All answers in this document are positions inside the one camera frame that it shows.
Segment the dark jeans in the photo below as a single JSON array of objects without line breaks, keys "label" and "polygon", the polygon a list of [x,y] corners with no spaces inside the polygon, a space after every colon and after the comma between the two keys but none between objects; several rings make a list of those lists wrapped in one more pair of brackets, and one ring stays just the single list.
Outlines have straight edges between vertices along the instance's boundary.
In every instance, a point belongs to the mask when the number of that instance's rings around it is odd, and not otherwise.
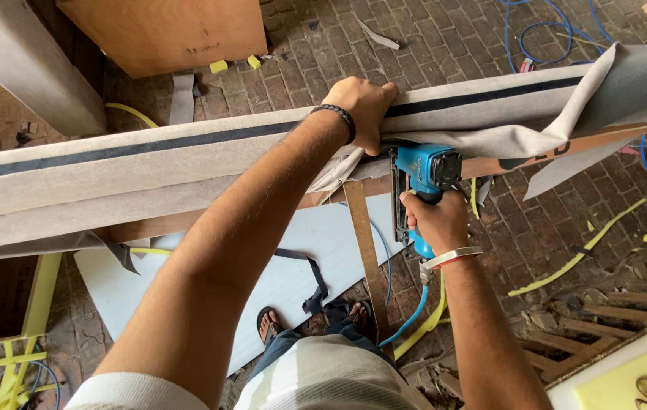
[{"label": "dark jeans", "polygon": [[[384,354],[380,349],[377,349],[376,346],[372,343],[371,340],[367,339],[366,336],[359,334],[359,327],[352,324],[350,320],[342,320],[341,322],[336,322],[331,326],[326,328],[326,333],[329,335],[342,335],[349,339],[354,346],[360,347],[361,349],[368,350],[375,355],[383,358],[387,363],[390,364],[397,373],[399,369],[397,366],[390,360],[387,355]],[[263,357],[260,358],[260,361],[255,365],[253,373],[248,377],[248,382],[252,380],[258,373],[263,371],[264,368],[270,366],[275,360],[280,358],[283,353],[287,352],[298,340],[303,339],[303,336],[293,331],[293,329],[288,329],[287,331],[282,331],[278,336],[269,340],[265,345],[265,352]]]}]

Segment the shirt sleeve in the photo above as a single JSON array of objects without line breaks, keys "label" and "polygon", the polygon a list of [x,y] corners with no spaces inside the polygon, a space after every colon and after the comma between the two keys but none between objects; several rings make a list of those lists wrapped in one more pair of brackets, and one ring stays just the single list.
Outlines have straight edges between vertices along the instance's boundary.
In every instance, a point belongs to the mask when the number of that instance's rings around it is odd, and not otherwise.
[{"label": "shirt sleeve", "polygon": [[164,378],[131,372],[104,373],[89,378],[65,408],[99,404],[135,410],[209,410],[197,396]]}]

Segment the foot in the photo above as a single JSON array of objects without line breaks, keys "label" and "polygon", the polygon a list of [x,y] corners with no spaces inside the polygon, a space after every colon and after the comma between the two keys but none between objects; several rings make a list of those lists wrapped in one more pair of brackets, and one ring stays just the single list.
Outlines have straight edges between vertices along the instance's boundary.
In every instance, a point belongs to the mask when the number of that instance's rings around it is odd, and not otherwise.
[{"label": "foot", "polygon": [[[258,333],[260,333],[260,340],[263,342],[263,344],[265,344],[265,335],[268,333],[268,328],[270,327],[271,323],[281,323],[278,319],[278,315],[274,310],[263,315],[263,320],[260,323],[260,329],[258,329]],[[270,328],[270,331],[273,332],[273,337],[276,337],[278,335],[278,331],[275,330],[275,327]]]},{"label": "foot", "polygon": [[353,314],[356,316],[352,322],[355,325],[358,325],[360,329],[364,329],[366,327],[367,317],[369,316],[366,312],[365,306],[359,302],[354,303],[354,306],[351,307],[351,311],[349,311],[349,316]]}]

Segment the flip-flop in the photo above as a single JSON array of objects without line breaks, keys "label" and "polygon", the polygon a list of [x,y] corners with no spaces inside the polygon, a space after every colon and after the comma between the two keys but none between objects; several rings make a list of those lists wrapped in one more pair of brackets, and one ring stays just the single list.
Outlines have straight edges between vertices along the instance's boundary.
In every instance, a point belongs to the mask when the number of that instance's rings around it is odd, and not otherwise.
[{"label": "flip-flop", "polygon": [[[268,313],[270,311],[275,311],[274,308],[270,306],[265,306],[263,309],[260,309],[260,312],[258,312],[258,320],[256,322],[257,326],[255,327],[256,331],[258,334],[260,334],[260,328],[262,327],[263,324],[263,316],[265,313]],[[285,329],[282,328],[282,326],[276,322],[271,322],[270,326],[268,326],[268,329],[265,331],[265,340],[263,341],[263,344],[268,344],[268,341],[273,339],[277,335],[273,335],[273,331],[275,331],[277,334],[281,334],[282,331]]]},{"label": "flip-flop", "polygon": [[[354,304],[356,303],[361,303],[361,305],[365,307],[366,321],[370,321],[372,319],[372,304],[369,303],[369,300],[362,299],[360,301],[356,301]],[[360,317],[359,313],[352,313],[347,317],[345,317],[344,320],[351,320],[352,323],[354,323],[355,325],[358,325],[359,317]]]}]

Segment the left hand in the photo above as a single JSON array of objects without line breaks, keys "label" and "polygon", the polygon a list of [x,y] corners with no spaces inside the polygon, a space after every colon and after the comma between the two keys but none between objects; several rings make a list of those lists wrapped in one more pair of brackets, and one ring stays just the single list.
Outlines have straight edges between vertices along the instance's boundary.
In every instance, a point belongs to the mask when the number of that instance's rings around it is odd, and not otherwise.
[{"label": "left hand", "polygon": [[356,125],[356,137],[351,144],[375,156],[382,151],[379,127],[384,113],[398,94],[393,82],[380,87],[368,79],[349,77],[334,84],[321,103],[344,108]]}]

